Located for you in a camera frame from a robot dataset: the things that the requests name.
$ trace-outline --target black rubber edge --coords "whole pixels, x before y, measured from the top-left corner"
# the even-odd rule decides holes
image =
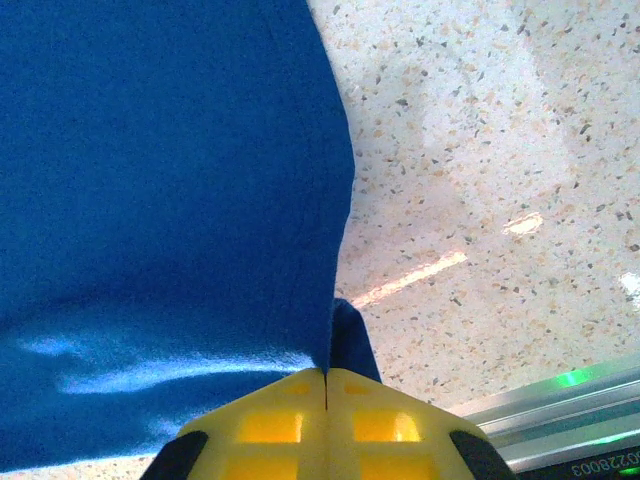
[[[515,474],[486,440],[468,432],[449,434],[476,480],[516,480]]]
[[[187,480],[209,435],[197,431],[167,443],[140,480]]]

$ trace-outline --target green led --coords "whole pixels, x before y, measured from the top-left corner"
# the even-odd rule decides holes
[[[638,474],[640,474],[640,467],[627,468],[618,472],[618,475],[620,475],[621,477],[630,477],[631,475]]]
[[[563,373],[556,377],[558,385],[562,388],[575,387],[581,383],[588,382],[590,379],[591,376],[584,370],[574,370],[573,372]]]

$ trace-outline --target yellow plastic object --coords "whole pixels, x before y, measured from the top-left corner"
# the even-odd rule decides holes
[[[143,479],[515,478],[495,450],[494,457],[491,452],[484,455],[484,446],[473,461],[481,457],[480,463],[486,463],[485,459],[493,458],[502,465],[493,470],[485,465],[476,472],[489,473],[474,476],[468,449],[463,457],[451,432],[471,434],[483,444],[487,441],[471,423],[365,377],[342,369],[331,369],[326,376],[319,369],[309,369],[185,425],[176,441],[204,438],[195,455],[189,451],[185,455],[184,450],[165,452],[165,447],[155,467],[150,467],[154,472]],[[163,476],[176,461],[186,461],[188,466],[178,465],[178,470]]]

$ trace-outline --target printed number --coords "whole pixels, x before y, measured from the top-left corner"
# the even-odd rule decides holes
[[[629,465],[640,464],[640,451],[635,453],[628,453],[626,455],[616,455],[615,457],[609,457],[608,459],[593,460],[589,463],[581,463],[579,465],[572,465],[571,472],[574,477],[588,476],[601,471],[608,471],[611,469],[624,468]]]

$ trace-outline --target speckled floor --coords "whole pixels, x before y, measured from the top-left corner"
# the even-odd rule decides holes
[[[385,383],[448,407],[637,351],[640,4],[310,4],[357,165],[338,292]]]

